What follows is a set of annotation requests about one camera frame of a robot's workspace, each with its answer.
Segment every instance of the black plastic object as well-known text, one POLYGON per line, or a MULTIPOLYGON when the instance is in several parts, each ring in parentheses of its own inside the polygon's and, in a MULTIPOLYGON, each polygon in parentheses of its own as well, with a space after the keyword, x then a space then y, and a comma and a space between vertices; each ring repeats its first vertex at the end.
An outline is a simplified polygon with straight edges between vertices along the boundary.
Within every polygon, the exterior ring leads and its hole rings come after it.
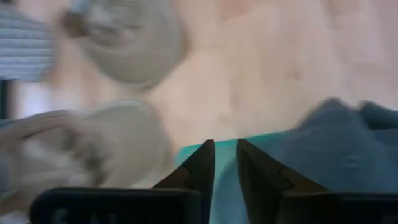
POLYGON ((237 160, 251 224, 398 223, 398 194, 331 192, 243 139, 237 160))
POLYGON ((209 223, 215 147, 206 141, 153 189, 59 188, 39 195, 32 224, 209 223))

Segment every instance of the wooden floor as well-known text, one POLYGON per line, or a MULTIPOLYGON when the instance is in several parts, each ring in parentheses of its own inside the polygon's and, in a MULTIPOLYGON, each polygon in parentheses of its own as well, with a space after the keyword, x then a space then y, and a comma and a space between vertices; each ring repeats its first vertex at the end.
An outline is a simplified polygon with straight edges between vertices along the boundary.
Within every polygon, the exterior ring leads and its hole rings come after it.
POLYGON ((45 82, 15 83, 14 117, 138 96, 158 109, 177 149, 291 128, 329 96, 398 108, 396 0, 171 1, 188 53, 156 88, 134 93, 57 28, 66 0, 19 0, 57 30, 59 56, 45 82))

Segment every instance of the teal object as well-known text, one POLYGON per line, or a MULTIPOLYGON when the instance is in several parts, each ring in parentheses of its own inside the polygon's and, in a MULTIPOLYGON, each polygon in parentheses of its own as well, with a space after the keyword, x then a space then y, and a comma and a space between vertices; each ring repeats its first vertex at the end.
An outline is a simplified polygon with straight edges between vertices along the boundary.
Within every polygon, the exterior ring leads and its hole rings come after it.
MULTIPOLYGON (((245 138, 259 149, 267 149, 267 153, 276 142, 279 142, 288 132, 263 134, 245 138)), ((243 224, 248 223, 246 209, 238 179, 236 163, 237 139, 220 141, 216 147, 216 170, 211 202, 210 224, 243 224)), ((177 166, 193 154, 200 144, 181 149, 175 159, 177 166)))

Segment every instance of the hardwood floor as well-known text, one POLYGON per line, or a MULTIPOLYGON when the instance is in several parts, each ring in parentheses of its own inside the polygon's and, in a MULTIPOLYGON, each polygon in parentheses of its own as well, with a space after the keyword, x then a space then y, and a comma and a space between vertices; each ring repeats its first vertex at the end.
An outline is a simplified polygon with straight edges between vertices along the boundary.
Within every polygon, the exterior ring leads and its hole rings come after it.
POLYGON ((185 60, 154 89, 133 92, 100 74, 57 27, 64 0, 19 0, 54 27, 58 63, 42 83, 16 82, 13 115, 91 110, 146 99, 174 148, 293 127, 319 101, 398 108, 394 0, 172 0, 188 38, 185 60))

